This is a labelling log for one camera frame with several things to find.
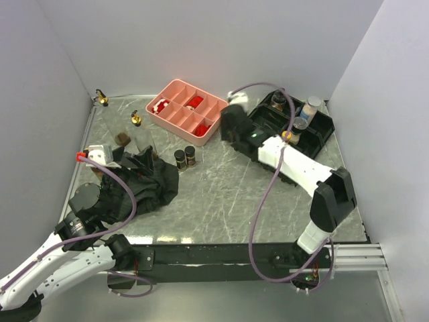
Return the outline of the dark spice jar black lid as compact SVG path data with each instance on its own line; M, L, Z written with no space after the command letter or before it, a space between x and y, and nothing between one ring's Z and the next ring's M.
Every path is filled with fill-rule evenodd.
M176 167L179 171L187 169L186 154L184 150L176 150L174 152L174 158L176 161Z

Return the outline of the brown spice bottle black cap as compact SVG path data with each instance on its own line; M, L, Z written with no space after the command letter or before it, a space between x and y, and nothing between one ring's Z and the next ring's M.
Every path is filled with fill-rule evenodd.
M283 111L286 98L281 91L275 91L271 97L271 106L278 111Z

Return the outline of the sauce bottle yellow cap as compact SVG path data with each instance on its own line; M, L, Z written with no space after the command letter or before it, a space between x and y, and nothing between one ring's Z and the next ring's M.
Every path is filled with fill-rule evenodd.
M282 138L284 138L287 143L296 145L299 142L300 136L294 132L282 132Z

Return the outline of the clear lid seasoning jar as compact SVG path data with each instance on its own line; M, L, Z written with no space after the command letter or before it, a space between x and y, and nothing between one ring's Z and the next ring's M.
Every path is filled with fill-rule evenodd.
M290 143L297 145L300 140L300 136L306 130L307 127L308 127L307 119L303 117L296 117L294 119L294 123L292 126L292 131L291 131L292 137L290 138Z

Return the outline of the blue label white granule bottle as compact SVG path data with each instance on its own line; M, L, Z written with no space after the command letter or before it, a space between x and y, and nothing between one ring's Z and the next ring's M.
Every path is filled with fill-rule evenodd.
M322 99L316 96L310 96L301 109L300 117L304 118L308 124L310 124L321 105Z

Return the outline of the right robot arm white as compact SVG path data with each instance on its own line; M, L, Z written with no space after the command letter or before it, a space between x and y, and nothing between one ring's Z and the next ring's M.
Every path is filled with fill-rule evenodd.
M349 171L336 170L307 157L278 134L256 126L238 104L221 111L221 139L266 169L275 171L302 187L312 198L310 221L297 240L294 261L309 267L316 249L328 239L356 208L357 199Z

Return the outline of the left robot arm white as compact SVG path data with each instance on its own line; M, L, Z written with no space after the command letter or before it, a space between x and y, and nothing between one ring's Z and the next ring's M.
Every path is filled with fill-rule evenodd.
M154 173L152 147L139 154L123 148L91 146L76 156L102 172L99 184L80 185L69 200L70 212L40 248L1 279L1 320L33 321L50 297L102 271L116 273L137 256L119 227L137 213L142 180Z

